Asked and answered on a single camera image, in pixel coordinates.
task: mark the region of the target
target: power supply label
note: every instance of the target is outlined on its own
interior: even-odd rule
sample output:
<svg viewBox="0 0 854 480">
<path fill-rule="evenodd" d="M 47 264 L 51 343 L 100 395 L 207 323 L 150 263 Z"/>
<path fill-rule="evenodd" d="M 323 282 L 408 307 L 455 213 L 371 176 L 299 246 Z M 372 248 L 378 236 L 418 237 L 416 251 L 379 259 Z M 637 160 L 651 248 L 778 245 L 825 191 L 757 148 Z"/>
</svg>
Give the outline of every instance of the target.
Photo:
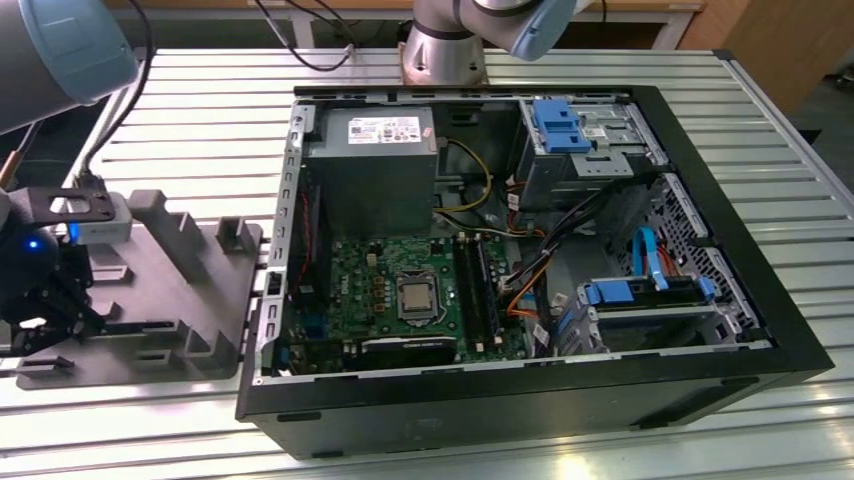
<svg viewBox="0 0 854 480">
<path fill-rule="evenodd" d="M 418 117 L 354 118 L 350 121 L 348 143 L 419 143 L 422 129 Z"/>
</svg>

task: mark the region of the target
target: motherboard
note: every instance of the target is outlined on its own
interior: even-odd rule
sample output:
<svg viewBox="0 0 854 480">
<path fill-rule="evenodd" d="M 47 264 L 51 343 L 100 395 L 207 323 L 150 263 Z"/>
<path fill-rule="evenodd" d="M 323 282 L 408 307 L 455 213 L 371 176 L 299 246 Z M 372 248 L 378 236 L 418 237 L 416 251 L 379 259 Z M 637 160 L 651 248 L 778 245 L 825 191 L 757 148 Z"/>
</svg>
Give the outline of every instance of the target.
<svg viewBox="0 0 854 480">
<path fill-rule="evenodd" d="M 311 357 L 310 371 L 335 372 L 524 358 L 522 325 L 495 297 L 508 269 L 500 237 L 335 242 L 330 306 L 303 315 L 308 341 L 291 346 L 291 365 Z"/>
</svg>

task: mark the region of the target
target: cpu socket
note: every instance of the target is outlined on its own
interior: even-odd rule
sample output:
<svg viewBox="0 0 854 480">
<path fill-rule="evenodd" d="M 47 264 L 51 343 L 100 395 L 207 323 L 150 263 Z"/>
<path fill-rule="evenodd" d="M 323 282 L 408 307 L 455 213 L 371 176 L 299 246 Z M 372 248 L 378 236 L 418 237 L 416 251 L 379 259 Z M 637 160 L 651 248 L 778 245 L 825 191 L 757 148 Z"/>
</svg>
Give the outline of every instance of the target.
<svg viewBox="0 0 854 480">
<path fill-rule="evenodd" d="M 426 327 L 439 320 L 436 277 L 422 272 L 398 279 L 398 318 L 412 327 Z"/>
</svg>

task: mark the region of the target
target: gray robot arm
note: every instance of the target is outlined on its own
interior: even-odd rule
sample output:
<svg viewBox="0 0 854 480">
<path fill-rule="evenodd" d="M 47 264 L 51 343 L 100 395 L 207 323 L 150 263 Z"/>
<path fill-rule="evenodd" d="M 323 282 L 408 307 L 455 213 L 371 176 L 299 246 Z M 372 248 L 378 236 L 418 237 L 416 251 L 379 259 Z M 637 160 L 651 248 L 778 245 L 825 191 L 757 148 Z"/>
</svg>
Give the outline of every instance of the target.
<svg viewBox="0 0 854 480">
<path fill-rule="evenodd" d="M 0 135 L 136 79 L 134 51 L 101 0 L 0 0 Z"/>
<path fill-rule="evenodd" d="M 484 79 L 482 40 L 523 60 L 555 45 L 575 0 L 416 0 L 404 51 L 408 83 L 470 85 Z"/>
</svg>

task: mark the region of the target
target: metal slotted table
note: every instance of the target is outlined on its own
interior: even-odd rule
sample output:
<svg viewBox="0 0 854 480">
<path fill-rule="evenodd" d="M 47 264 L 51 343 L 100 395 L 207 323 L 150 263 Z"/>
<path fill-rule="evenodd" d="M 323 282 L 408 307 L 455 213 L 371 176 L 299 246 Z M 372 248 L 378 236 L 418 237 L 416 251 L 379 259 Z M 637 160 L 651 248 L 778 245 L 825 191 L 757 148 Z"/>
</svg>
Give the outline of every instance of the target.
<svg viewBox="0 0 854 480">
<path fill-rule="evenodd" d="M 315 63 L 336 56 L 308 52 Z M 573 51 L 534 64 L 490 52 L 487 64 L 494 84 L 662 89 L 837 368 L 681 428 L 299 462 L 252 425 L 234 420 L 236 378 L 25 392 L 15 386 L 17 362 L 7 360 L 0 477 L 854 475 L 854 199 L 738 63 L 711 52 Z M 268 235 L 294 86 L 392 84 L 399 72 L 394 50 L 364 51 L 330 74 L 276 50 L 160 51 L 146 95 L 95 171 L 111 190 L 162 189 L 170 210 L 188 211 L 202 222 L 242 215 Z M 111 99 L 95 133 L 125 97 Z"/>
</svg>

